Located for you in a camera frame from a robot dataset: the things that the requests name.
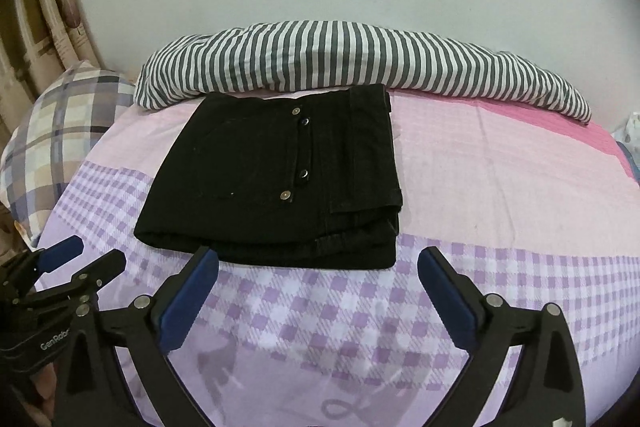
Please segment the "pink purple checked bed sheet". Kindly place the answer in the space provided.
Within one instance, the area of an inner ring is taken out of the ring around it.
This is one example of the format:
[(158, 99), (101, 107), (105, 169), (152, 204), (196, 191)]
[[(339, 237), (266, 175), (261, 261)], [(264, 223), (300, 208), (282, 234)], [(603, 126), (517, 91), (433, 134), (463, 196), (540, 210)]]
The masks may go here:
[[(134, 236), (152, 183), (180, 135), (195, 142), (169, 199), (171, 225), (195, 220), (262, 235), (305, 181), (280, 181), (277, 121), (312, 127), (310, 95), (209, 95), (157, 112), (130, 107), (93, 147), (40, 243), (71, 235), (84, 252), (45, 275), (67, 282), (111, 249), (125, 271), (103, 309), (152, 294), (186, 263)], [(396, 260), (373, 271), (223, 263), (171, 363), (219, 426), (419, 426), (466, 355), (416, 273), (436, 246), (483, 293), (539, 309), (556, 303), (577, 352), (593, 424), (639, 370), (639, 184), (611, 135), (522, 104), (416, 92), (390, 95), (404, 203)]]

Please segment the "beige wooden headboard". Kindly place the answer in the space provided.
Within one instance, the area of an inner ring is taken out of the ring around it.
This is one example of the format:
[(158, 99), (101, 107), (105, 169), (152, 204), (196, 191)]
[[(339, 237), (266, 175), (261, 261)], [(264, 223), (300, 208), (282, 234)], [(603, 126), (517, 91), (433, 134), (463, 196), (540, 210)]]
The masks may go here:
[(100, 61), (77, 0), (1, 0), (1, 144), (64, 69)]

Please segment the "white patterned blanket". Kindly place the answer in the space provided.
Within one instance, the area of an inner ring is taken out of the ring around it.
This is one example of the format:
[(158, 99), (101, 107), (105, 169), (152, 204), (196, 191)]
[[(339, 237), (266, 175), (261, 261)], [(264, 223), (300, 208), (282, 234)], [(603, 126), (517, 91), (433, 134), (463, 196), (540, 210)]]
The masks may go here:
[(612, 137), (623, 152), (632, 176), (640, 183), (640, 113), (632, 113), (625, 124), (612, 133)]

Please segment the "plaid pillow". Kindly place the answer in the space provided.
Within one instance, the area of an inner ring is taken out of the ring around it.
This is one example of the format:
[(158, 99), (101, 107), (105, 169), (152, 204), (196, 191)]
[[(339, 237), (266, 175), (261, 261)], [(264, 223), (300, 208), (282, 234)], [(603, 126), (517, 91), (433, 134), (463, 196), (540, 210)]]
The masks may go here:
[(30, 248), (90, 150), (132, 105), (134, 84), (87, 61), (58, 77), (13, 131), (1, 156), (1, 202)]

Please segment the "grey white striped bolster pillow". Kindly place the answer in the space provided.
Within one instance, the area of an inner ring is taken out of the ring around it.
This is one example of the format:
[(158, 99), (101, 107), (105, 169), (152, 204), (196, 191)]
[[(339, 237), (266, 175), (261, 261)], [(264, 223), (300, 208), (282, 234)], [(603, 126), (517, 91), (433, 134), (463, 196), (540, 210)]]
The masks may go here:
[(142, 65), (134, 103), (159, 110), (209, 93), (370, 84), (522, 103), (579, 124), (592, 118), (589, 103), (572, 84), (514, 53), (344, 20), (286, 20), (179, 37)]

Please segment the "black pants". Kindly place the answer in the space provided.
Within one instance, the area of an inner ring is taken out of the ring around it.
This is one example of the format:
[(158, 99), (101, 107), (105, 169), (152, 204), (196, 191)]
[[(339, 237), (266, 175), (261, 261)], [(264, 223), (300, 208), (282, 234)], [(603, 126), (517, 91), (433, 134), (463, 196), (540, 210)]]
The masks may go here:
[(134, 236), (239, 265), (388, 269), (402, 207), (391, 111), (381, 86), (206, 96), (160, 165)]

